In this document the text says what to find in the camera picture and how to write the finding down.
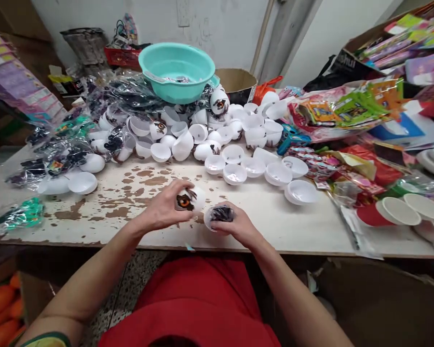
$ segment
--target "hand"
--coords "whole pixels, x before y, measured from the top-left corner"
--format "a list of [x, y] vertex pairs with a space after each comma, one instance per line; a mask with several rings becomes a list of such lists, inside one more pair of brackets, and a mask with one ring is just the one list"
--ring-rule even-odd
[[253, 249], [260, 242], [264, 241], [262, 234], [256, 229], [254, 224], [244, 212], [239, 207], [236, 207], [229, 201], [224, 201], [218, 204], [227, 205], [233, 209], [234, 219], [233, 222], [212, 222], [212, 229], [223, 234], [232, 234], [233, 237], [239, 241], [244, 247], [248, 249]]
[[151, 200], [145, 211], [129, 223], [133, 223], [136, 230], [146, 234], [153, 230], [167, 228], [172, 224], [189, 221], [193, 218], [193, 212], [177, 211], [175, 203], [177, 195], [183, 189], [193, 187], [194, 184], [189, 181], [172, 181]]

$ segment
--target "teal bowl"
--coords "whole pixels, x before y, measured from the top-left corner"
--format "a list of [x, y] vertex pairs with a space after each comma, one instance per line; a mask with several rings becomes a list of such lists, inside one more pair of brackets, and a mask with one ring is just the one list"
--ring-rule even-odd
[[[199, 100], [207, 83], [211, 82], [214, 87], [220, 83], [212, 59], [193, 46], [156, 43], [141, 51], [138, 62], [156, 95], [172, 104], [195, 102]], [[179, 76], [184, 76], [191, 82], [180, 83], [165, 79]]]

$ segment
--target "wooden table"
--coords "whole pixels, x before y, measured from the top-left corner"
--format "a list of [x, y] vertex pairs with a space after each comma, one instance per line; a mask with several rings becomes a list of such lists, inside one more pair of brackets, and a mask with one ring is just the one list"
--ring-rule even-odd
[[[3, 178], [16, 163], [30, 158], [28, 149], [16, 153], [0, 167], [0, 207], [35, 195], [9, 188]], [[22, 229], [0, 236], [0, 244], [101, 246], [128, 220], [141, 213], [150, 199], [175, 178], [189, 179], [206, 192], [206, 207], [229, 200], [244, 209], [264, 237], [282, 254], [355, 255], [334, 205], [325, 193], [317, 204], [295, 206], [280, 188], [264, 177], [229, 186], [221, 176], [207, 174], [204, 165], [190, 157], [185, 162], [159, 164], [131, 157], [122, 166], [107, 163], [96, 174], [99, 184], [92, 194], [72, 193], [44, 197], [46, 218], [38, 229]], [[408, 227], [374, 228], [367, 234], [375, 250], [385, 257], [434, 258], [434, 248]], [[210, 232], [203, 214], [188, 223], [149, 233], [138, 248], [247, 251], [233, 237]]]

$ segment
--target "red basket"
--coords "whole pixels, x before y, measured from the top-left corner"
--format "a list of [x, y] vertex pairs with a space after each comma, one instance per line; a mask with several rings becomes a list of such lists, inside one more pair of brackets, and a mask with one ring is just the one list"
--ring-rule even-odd
[[109, 65], [139, 67], [138, 55], [141, 50], [121, 50], [105, 47], [105, 55]]

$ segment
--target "speckled floor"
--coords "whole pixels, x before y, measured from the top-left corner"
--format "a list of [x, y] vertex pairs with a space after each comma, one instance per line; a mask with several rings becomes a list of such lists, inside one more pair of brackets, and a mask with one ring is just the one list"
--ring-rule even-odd
[[101, 335], [132, 313], [136, 300], [169, 252], [137, 251], [106, 303], [86, 330], [81, 347], [95, 347]]

